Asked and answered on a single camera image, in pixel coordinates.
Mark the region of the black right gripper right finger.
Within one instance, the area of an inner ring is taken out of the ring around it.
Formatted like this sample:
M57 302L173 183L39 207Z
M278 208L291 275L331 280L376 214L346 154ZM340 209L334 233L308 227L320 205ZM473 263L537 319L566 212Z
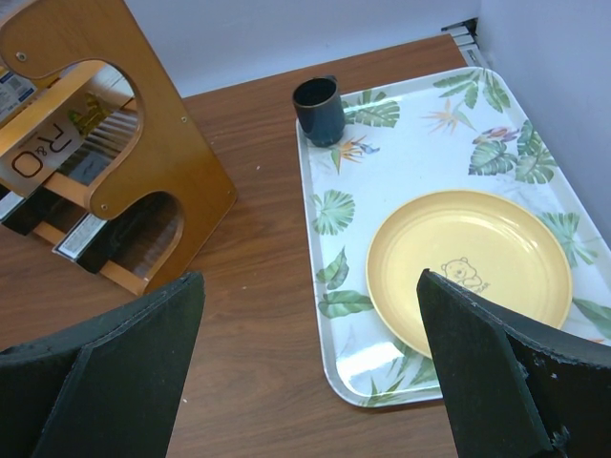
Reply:
M459 456L609 456L609 346L429 269L416 292Z

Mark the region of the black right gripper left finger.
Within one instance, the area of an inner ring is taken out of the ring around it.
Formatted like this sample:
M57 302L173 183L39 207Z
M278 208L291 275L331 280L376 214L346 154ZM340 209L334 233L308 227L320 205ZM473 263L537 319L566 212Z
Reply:
M205 302L190 272L1 352L4 457L163 457Z

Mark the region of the chrome silver toothpaste box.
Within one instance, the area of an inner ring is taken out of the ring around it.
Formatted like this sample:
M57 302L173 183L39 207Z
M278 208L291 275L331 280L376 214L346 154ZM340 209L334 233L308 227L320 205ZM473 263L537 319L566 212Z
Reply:
M100 219L86 214L53 248L53 253L98 274L121 244L121 218Z

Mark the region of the black toothpaste box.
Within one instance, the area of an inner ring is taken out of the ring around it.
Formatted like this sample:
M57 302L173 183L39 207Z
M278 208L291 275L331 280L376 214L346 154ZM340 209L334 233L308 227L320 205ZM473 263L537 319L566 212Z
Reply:
M46 216L50 194L41 189L29 197L21 197L9 191L1 198L1 224L13 232L26 236Z

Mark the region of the orange wooden three-tier shelf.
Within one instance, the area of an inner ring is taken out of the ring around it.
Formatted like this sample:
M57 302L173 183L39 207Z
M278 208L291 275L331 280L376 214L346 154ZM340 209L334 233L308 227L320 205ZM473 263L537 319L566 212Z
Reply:
M176 203L175 233L142 276L108 262L103 276L135 295L179 277L237 198L237 191L171 78L123 1L30 1L1 21L1 63L27 78L97 60L127 79L137 128L117 158L88 186L53 174L48 188L101 219L114 219L146 195Z

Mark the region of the yellow round plate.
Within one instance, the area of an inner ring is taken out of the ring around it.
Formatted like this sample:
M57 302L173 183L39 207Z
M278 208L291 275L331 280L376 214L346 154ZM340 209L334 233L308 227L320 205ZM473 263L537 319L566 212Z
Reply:
M369 295L402 343L431 356L416 285L423 270L535 321L562 328L573 279L551 230L522 206L497 195L449 190L397 208L368 250Z

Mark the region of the floral patterned serving tray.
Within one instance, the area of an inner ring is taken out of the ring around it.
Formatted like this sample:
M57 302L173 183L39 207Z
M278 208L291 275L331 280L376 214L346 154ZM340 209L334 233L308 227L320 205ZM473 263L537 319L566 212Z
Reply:
M298 139L322 360L346 402L398 406L441 395L432 358L402 343L371 301L369 245L405 203L439 191L507 198L538 217L569 262L562 330L610 342L610 251L503 79L464 68L347 94L327 148Z

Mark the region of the dark blue cup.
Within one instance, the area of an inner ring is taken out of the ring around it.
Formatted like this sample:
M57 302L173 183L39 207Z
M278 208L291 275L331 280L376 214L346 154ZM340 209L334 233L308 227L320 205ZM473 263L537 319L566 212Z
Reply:
M340 141L346 118L335 76L303 82L294 90L292 103L305 137L314 146L326 148Z

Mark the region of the aluminium frame rail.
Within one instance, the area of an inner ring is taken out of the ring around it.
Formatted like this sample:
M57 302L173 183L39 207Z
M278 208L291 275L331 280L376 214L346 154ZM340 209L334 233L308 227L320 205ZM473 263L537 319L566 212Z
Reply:
M477 42L477 25L478 18L474 17L443 27L441 32L453 39L468 67L490 69L492 66Z

